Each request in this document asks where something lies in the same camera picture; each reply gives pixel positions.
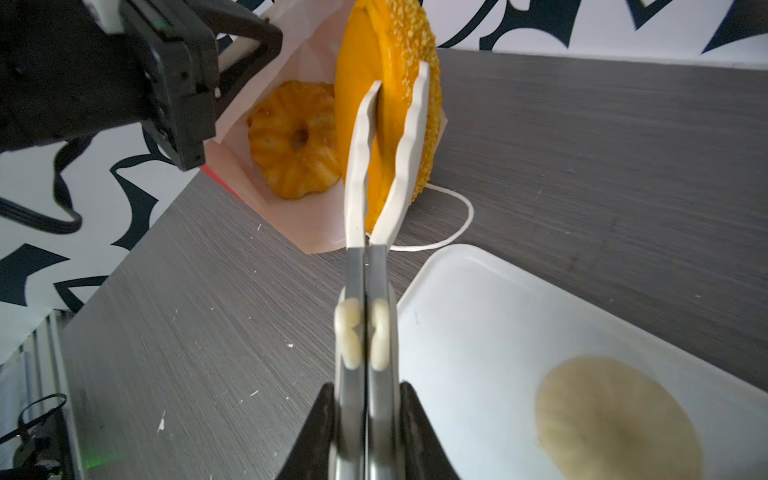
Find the table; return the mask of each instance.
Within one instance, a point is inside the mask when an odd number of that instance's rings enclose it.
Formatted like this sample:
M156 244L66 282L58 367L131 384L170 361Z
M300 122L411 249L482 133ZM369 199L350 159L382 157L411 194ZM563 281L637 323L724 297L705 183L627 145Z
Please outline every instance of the table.
M768 389L768 73L440 61L460 241ZM398 241L465 215L427 190ZM428 256L391 255L398 294ZM343 269L197 175L63 329L91 478L273 478L333 377Z

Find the white debris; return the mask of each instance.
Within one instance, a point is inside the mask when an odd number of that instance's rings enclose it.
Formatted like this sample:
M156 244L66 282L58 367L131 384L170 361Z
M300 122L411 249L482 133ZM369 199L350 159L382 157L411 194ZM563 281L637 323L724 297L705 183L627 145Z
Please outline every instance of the white debris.
M160 425L157 426L157 433L165 430L165 410L163 410L163 416L160 417Z

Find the white string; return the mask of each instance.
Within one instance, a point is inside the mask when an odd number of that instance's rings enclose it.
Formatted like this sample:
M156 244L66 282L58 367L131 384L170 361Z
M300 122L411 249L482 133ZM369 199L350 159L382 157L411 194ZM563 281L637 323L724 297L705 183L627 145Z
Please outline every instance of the white string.
M467 231L469 224L472 223L472 219L475 218L475 208L472 206L472 202L470 202L464 195L456 193L455 191L449 190L447 188L438 187L437 185L427 184L426 186L432 190L437 190L438 192L448 194L451 197L456 197L464 202L464 205L467 206L467 220L464 222L462 227L456 231L456 233L446 238L445 240L441 240L437 243L430 243L429 245L392 245L391 250L395 252L421 252L423 250L436 250L438 248L443 248L453 240L456 240L462 233Z

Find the patterned wall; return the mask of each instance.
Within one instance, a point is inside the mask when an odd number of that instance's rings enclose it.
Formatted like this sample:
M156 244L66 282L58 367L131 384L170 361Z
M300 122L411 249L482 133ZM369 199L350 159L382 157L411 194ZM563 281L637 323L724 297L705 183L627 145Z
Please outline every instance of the patterned wall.
M272 0L238 2L262 13ZM768 66L766 0L422 4L443 48ZM232 42L218 40L220 48ZM51 194L60 146L0 154L0 194L67 219ZM115 128L63 173L80 231L52 235L0 218L0 362L51 309L77 312L196 172L178 171L139 125Z

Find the black ribbon cable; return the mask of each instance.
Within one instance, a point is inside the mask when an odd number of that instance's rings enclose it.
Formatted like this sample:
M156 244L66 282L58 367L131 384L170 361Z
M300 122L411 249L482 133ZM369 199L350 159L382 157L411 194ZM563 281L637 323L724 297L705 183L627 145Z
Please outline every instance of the black ribbon cable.
M56 154L53 162L53 198L59 207L63 208L73 220L59 220L49 217L27 207L0 198L0 217L5 217L27 227L32 227L48 233L66 235L80 230L83 224L83 217L72 210L72 199L69 196L69 189L61 177L61 171L71 164L75 158L79 157L88 145L91 144L93 135L87 137L77 137L67 142L64 147Z
M30 422L24 423L24 412L29 410L29 407L36 405L40 402L44 402L45 400L50 399L63 399L64 401L55 406L54 408L48 410L46 413L40 415L38 418L31 420ZM22 437L22 441L28 442L29 441L29 429L34 427L35 425L40 425L43 423L49 416L54 415L56 412L61 410L61 407L64 406L64 404L67 402L67 396L63 393L52 393L49 396L44 396L43 398L30 403L27 405L21 413L18 414L18 422L17 426L18 428L14 430L13 432L8 432L7 434L3 435L0 438L0 445L6 443L8 440L20 435Z

